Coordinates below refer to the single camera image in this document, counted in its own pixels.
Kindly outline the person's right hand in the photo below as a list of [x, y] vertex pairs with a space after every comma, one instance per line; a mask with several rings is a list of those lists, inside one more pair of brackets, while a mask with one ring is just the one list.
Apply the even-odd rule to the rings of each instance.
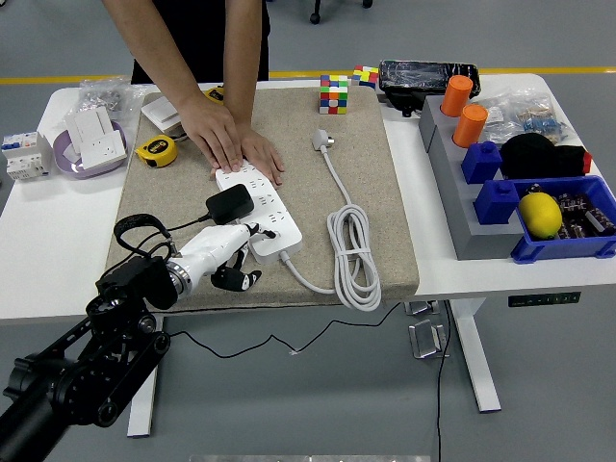
[[189, 139], [206, 156], [212, 168], [229, 172], [242, 163], [235, 121], [226, 108], [197, 91], [182, 98], [176, 109]]

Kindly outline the person's left hand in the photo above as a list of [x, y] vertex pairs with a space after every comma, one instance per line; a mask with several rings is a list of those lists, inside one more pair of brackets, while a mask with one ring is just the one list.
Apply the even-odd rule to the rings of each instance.
[[235, 146], [232, 146], [229, 133], [225, 129], [219, 134], [214, 132], [207, 140], [212, 152], [212, 167], [224, 173], [237, 172], [244, 160], [247, 160], [263, 173], [275, 188], [280, 187], [285, 168], [271, 141], [255, 131], [250, 124], [237, 125], [236, 132], [239, 143]]

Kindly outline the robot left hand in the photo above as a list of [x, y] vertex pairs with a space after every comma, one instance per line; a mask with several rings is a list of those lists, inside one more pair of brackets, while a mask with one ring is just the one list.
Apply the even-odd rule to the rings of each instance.
[[259, 223], [209, 226], [185, 244], [176, 257], [167, 261], [167, 270], [180, 298], [187, 297], [203, 276], [210, 275], [212, 284], [230, 292], [245, 292], [261, 277], [255, 270], [243, 273], [249, 239], [256, 235], [275, 239], [277, 232]]

